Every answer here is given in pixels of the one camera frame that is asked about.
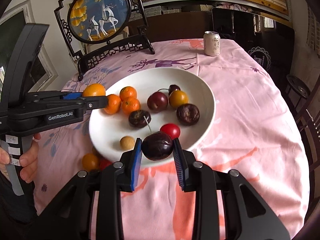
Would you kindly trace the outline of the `person's left hand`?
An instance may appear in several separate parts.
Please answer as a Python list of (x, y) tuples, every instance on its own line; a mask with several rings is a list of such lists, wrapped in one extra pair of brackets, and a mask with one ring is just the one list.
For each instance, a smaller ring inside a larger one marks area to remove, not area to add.
[[(27, 152), (25, 152), (20, 157), (20, 165), (22, 166), (22, 169), (20, 171), (20, 176), (22, 180), (25, 181), (26, 183), (31, 183), (37, 174), (40, 139), (41, 139), (40, 133), (34, 134), (31, 147)], [(9, 154), (1, 148), (0, 156), (1, 156), (1, 174), (3, 174), (5, 178), (9, 179), (7, 169), (5, 167), (10, 161)]]

